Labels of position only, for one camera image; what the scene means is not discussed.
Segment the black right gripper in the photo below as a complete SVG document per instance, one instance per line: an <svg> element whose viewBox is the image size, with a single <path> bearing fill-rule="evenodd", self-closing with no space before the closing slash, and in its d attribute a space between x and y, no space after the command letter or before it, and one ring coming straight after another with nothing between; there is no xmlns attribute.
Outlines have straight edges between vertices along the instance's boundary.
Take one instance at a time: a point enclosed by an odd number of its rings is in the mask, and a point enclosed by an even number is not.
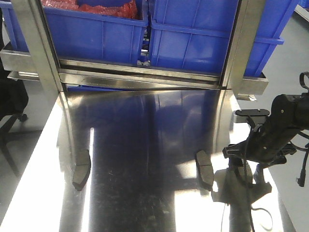
<svg viewBox="0 0 309 232"><path fill-rule="evenodd" d="M247 121L252 129L248 138L225 147L223 155L229 158L229 169L236 176L240 176L241 159L260 163L256 166L253 178L261 193L270 193L272 186L265 181L263 164L271 164L283 156L288 142L300 131L309 128L309 95L278 95L263 124L255 124L251 117Z"/></svg>

